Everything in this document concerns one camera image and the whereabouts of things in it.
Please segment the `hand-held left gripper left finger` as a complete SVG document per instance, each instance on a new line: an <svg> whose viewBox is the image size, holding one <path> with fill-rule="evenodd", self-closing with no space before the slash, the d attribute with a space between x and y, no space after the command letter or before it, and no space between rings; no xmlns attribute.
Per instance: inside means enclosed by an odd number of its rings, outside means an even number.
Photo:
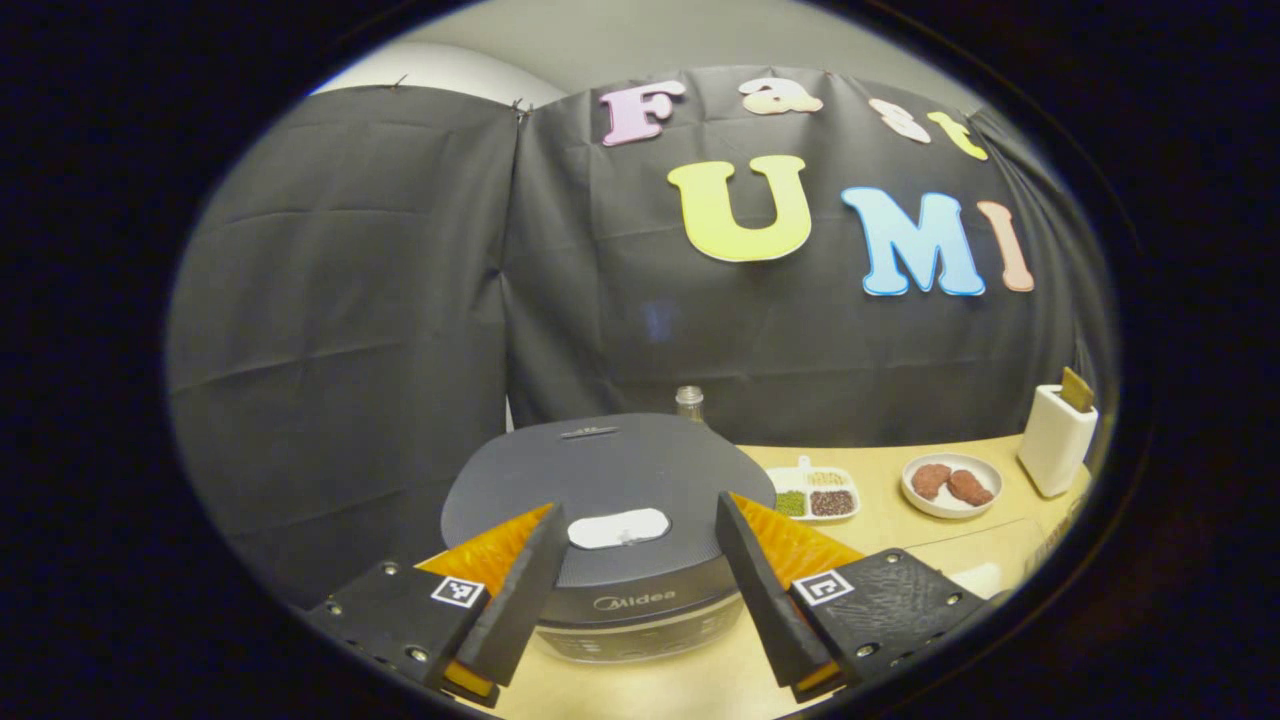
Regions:
<svg viewBox="0 0 1280 720"><path fill-rule="evenodd" d="M563 506L544 503L415 565L383 560L305 619L403 682L494 707L567 548Z"/></svg>

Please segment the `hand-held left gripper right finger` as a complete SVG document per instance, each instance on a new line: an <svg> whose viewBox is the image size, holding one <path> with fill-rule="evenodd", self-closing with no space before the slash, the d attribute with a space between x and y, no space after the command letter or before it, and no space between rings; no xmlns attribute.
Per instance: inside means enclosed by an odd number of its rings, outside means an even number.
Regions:
<svg viewBox="0 0 1280 720"><path fill-rule="evenodd" d="M906 550L861 553L728 491L716 538L776 682L800 702L905 673L991 612Z"/></svg>

